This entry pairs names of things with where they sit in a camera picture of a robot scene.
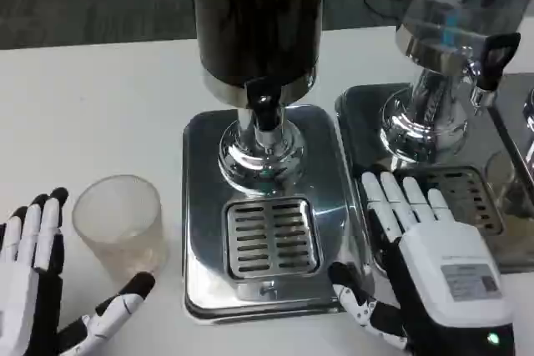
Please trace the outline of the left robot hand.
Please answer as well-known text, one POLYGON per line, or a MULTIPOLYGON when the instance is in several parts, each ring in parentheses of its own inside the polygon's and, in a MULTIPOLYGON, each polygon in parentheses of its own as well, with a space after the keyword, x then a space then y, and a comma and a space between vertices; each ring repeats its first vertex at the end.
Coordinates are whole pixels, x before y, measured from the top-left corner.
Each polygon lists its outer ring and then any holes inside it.
POLYGON ((136 273, 116 294, 60 328, 63 296, 63 206, 68 190, 55 188, 17 208, 1 224, 1 353, 87 355, 112 338, 155 285, 136 273))

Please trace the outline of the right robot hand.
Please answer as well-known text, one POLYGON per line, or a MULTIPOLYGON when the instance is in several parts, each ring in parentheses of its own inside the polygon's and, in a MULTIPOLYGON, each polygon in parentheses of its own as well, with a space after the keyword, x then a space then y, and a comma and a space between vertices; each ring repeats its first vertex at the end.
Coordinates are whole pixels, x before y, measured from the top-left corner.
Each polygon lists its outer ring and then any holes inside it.
POLYGON ((378 300, 348 263, 328 276, 342 308, 367 333, 407 355, 513 355, 512 308, 479 230, 455 219, 442 192, 387 171, 360 176, 382 235, 396 305, 378 300))

